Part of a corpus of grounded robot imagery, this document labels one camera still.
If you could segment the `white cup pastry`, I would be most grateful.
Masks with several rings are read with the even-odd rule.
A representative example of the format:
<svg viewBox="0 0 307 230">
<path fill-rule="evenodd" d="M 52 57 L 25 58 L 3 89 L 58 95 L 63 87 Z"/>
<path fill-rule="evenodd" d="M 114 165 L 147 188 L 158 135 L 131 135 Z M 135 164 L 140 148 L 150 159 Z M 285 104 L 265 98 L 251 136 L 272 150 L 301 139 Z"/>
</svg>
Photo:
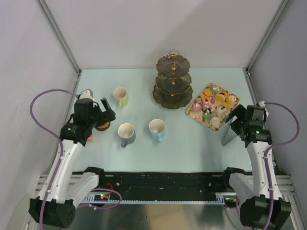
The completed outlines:
<svg viewBox="0 0 307 230">
<path fill-rule="evenodd" d="M 223 115 L 225 115 L 225 114 L 227 113 L 227 109 L 226 109 L 224 106 L 221 106 L 221 107 L 217 108 L 217 109 L 214 111 L 214 113 L 215 113 L 217 116 L 221 117 L 221 116 L 223 116 Z"/>
</svg>

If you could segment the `white cupcake pastry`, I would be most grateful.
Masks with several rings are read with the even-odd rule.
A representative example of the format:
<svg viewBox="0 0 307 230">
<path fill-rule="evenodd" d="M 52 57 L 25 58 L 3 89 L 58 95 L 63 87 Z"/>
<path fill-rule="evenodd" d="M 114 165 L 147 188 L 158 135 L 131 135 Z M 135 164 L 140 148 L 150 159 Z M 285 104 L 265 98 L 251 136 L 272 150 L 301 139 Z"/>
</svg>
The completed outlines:
<svg viewBox="0 0 307 230">
<path fill-rule="evenodd" d="M 210 124 L 213 126 L 213 127 L 218 127 L 220 125 L 220 119 L 219 117 L 217 116 L 212 116 L 211 119 L 210 119 Z"/>
</svg>

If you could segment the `green cupcake pastry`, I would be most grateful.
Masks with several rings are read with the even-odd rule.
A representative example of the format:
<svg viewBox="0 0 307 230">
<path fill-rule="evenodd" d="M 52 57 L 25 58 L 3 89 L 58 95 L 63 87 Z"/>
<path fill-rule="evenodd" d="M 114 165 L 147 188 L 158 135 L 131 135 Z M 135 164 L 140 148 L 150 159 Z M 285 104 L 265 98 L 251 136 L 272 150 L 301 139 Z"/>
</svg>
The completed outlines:
<svg viewBox="0 0 307 230">
<path fill-rule="evenodd" d="M 212 111 L 210 111 L 210 110 L 207 110 L 207 111 L 205 111 L 204 112 L 204 114 L 203 114 L 203 119 L 204 120 L 210 120 L 211 119 L 211 117 L 212 117 Z"/>
</svg>

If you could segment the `pink pastry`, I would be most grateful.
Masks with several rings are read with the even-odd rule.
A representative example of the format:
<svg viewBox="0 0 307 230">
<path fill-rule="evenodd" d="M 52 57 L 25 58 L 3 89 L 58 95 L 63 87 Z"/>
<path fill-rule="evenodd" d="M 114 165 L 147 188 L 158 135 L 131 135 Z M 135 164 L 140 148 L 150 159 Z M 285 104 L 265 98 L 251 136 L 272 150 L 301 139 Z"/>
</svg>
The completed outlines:
<svg viewBox="0 0 307 230">
<path fill-rule="evenodd" d="M 203 100 L 201 107 L 202 107 L 202 111 L 204 112 L 207 111 L 208 109 L 210 109 L 210 102 L 207 100 Z"/>
</svg>

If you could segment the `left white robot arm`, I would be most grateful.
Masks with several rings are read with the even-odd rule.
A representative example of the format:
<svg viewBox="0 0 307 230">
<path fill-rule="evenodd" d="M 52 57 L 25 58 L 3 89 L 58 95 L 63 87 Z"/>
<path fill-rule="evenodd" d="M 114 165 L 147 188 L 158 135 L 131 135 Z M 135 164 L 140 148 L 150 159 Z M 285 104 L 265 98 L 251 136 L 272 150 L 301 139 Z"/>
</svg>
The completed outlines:
<svg viewBox="0 0 307 230">
<path fill-rule="evenodd" d="M 73 165 L 83 151 L 92 130 L 109 125 L 116 119 L 106 98 L 101 99 L 105 111 L 92 98 L 79 98 L 74 113 L 62 127 L 59 136 L 59 153 L 47 180 L 36 198 L 30 200 L 29 214 L 41 226 L 68 228 L 75 217 L 77 206 L 92 190 L 102 191 L 106 179 L 101 169 L 84 172 L 79 181 L 68 187 Z"/>
</svg>

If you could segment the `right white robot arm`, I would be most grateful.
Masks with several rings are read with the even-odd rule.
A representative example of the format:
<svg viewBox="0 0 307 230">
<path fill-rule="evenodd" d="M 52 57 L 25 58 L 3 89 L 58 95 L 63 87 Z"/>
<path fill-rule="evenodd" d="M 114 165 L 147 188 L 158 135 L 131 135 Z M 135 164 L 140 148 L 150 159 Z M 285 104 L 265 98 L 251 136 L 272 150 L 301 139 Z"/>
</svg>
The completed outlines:
<svg viewBox="0 0 307 230">
<path fill-rule="evenodd" d="M 222 179 L 222 188 L 236 192 L 239 219 L 243 226 L 262 230 L 279 230 L 291 214 L 291 204 L 283 200 L 272 162 L 272 137 L 263 128 L 267 118 L 264 107 L 238 105 L 226 121 L 244 142 L 248 152 L 252 179 L 244 170 L 227 168 L 229 176 Z"/>
</svg>

